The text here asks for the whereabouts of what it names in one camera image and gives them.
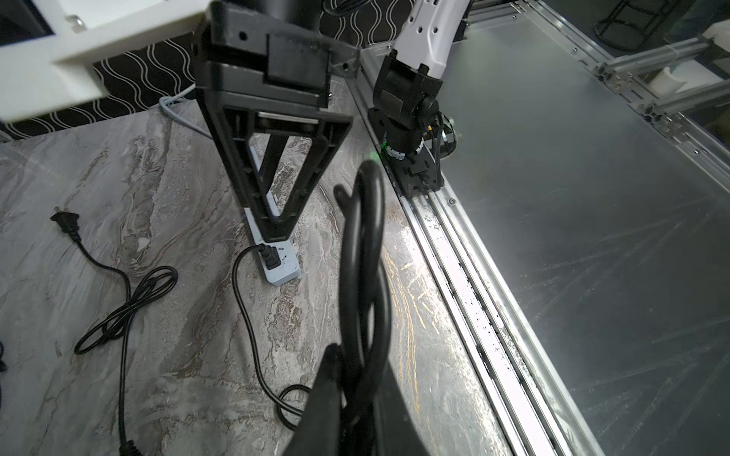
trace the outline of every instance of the gray metal sheet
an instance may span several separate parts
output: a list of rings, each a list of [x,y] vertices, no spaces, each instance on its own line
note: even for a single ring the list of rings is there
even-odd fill
[[[722,453],[729,195],[521,15],[468,37],[442,168],[603,450]]]

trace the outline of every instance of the black power cord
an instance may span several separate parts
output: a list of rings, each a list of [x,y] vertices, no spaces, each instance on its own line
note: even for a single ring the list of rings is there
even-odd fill
[[[380,261],[385,223],[385,186],[379,166],[373,161],[363,162],[352,196],[341,185],[334,188],[334,196],[346,219],[339,267],[339,324],[344,361],[342,388],[347,399],[347,406],[342,411],[342,424],[345,432],[350,432],[356,425],[361,428],[372,427],[372,421],[364,418],[372,412],[372,399],[383,377],[391,344],[391,293]],[[296,425],[284,417],[283,411],[299,417],[303,411],[286,403],[284,397],[294,390],[309,393],[310,388],[292,384],[276,395],[268,386],[261,372],[256,335],[238,284],[238,269],[243,257],[253,251],[263,255],[267,248],[271,247],[259,244],[243,249],[234,261],[231,284],[246,324],[256,379],[264,393],[274,402],[282,424],[295,430]],[[369,323],[371,311],[374,317],[372,327]],[[372,429],[364,432],[372,435]]]
[[[0,372],[5,372],[7,370],[7,366],[5,365],[5,362],[2,360],[2,355],[5,354],[5,347],[3,346],[2,342],[0,342]],[[0,408],[2,407],[2,389],[0,389]]]
[[[277,396],[266,383],[266,380],[264,379],[264,374],[261,371],[261,360],[258,357],[258,345],[256,344],[256,335],[253,332],[253,325],[251,324],[251,319],[248,316],[248,312],[246,311],[246,306],[243,304],[243,298],[241,298],[241,291],[239,290],[238,286],[238,268],[241,264],[241,260],[243,260],[243,257],[246,256],[246,254],[248,254],[249,252],[253,251],[260,252],[262,256],[266,257],[270,249],[273,249],[273,247],[270,247],[266,244],[252,245],[243,249],[243,251],[238,254],[236,260],[233,263],[233,268],[231,270],[231,283],[233,286],[233,294],[236,297],[238,308],[241,310],[241,314],[243,315],[243,321],[246,324],[246,331],[248,331],[248,338],[251,342],[251,352],[253,354],[253,369],[256,372],[256,379],[258,380],[261,389],[264,390],[264,393],[266,393],[266,395],[269,396],[269,399],[274,402],[274,405],[276,406],[277,416],[279,417],[281,423],[284,424],[284,426],[286,426],[287,428],[295,430],[296,425],[287,420],[286,417],[284,417],[282,410],[286,410],[289,413],[295,414],[298,417],[300,417],[301,414],[304,413],[304,411],[284,402],[284,397],[294,390],[300,390],[304,391],[305,393],[309,393],[310,389],[309,387],[302,384],[292,384],[286,387]]]
[[[435,186],[429,185],[429,187],[431,187],[431,189],[434,192],[444,186],[444,178],[441,175],[441,141],[442,141],[442,136],[444,134],[444,115],[441,112],[437,113],[436,121],[437,121],[437,124],[439,127],[433,133],[434,149],[431,151],[431,155],[434,158],[434,162],[436,162],[436,185]]]
[[[81,236],[79,235],[79,215],[71,212],[56,212],[51,218],[58,223],[61,230],[71,237],[71,240],[79,247],[81,253],[92,262],[93,265],[107,271],[119,274],[124,280],[126,291],[126,302],[113,311],[107,318],[102,320],[98,325],[91,328],[79,340],[74,353],[82,355],[100,345],[109,341],[122,338],[122,355],[119,368],[119,402],[118,402],[118,422],[119,422],[119,454],[120,456],[142,456],[142,453],[134,446],[132,440],[127,440],[126,429],[124,426],[124,382],[126,379],[127,364],[127,346],[129,343],[129,331],[131,330],[134,315],[142,307],[153,301],[157,301],[172,290],[177,283],[177,270],[171,266],[159,266],[148,272],[137,285],[132,293],[129,277],[123,271],[106,266],[96,261],[89,255],[86,248],[81,244]],[[87,347],[82,348],[83,344],[89,340],[94,334],[101,330],[101,335]]]

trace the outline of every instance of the marble floor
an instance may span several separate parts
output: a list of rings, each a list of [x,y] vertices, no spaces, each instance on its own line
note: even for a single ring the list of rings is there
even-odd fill
[[[264,376],[278,391],[312,384],[339,339],[337,271],[342,215],[332,188],[351,188],[373,146],[347,86],[331,108],[355,116],[304,210],[292,241],[302,275],[267,283],[253,256],[239,281]],[[194,101],[175,107],[204,125]],[[290,144],[274,192],[301,163]],[[508,455],[489,402],[394,192],[382,258],[395,323],[390,357],[416,428],[433,455]],[[282,426],[253,373],[231,291],[235,255],[252,242],[215,146],[157,110],[0,144],[0,454],[118,453],[120,342],[74,355],[79,337],[123,301],[120,279],[91,265],[49,220],[77,212],[80,234],[133,286],[170,265],[173,291],[135,318],[126,427],[145,455],[278,455]]]

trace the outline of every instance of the coiled cable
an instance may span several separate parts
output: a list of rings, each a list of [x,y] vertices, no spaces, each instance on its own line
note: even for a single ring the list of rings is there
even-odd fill
[[[380,261],[385,223],[380,167],[374,161],[364,161],[352,195],[337,185],[334,197],[345,215],[339,263],[339,329],[342,389],[347,399],[342,422],[351,428],[370,410],[391,344],[391,292]]]
[[[95,260],[81,243],[79,235],[79,215],[72,212],[61,211],[56,208],[57,212],[51,217],[51,220],[58,223],[61,230],[68,234],[71,240],[79,247],[81,253],[94,265],[107,271],[111,271],[124,281],[125,303],[114,310],[109,316],[103,319],[99,324],[91,328],[74,347],[76,355],[83,355],[90,350],[122,338],[122,354],[120,357],[119,367],[119,397],[118,397],[118,425],[119,425],[119,453],[121,456],[137,456],[142,453],[134,446],[133,441],[127,441],[126,427],[124,422],[124,390],[125,380],[127,376],[127,347],[129,345],[129,331],[131,330],[134,315],[144,306],[165,296],[177,284],[177,270],[171,266],[159,266],[152,271],[146,273],[132,292],[129,277],[123,271],[101,264]],[[84,347],[84,343],[94,334],[101,331],[101,335],[96,338],[88,346]]]

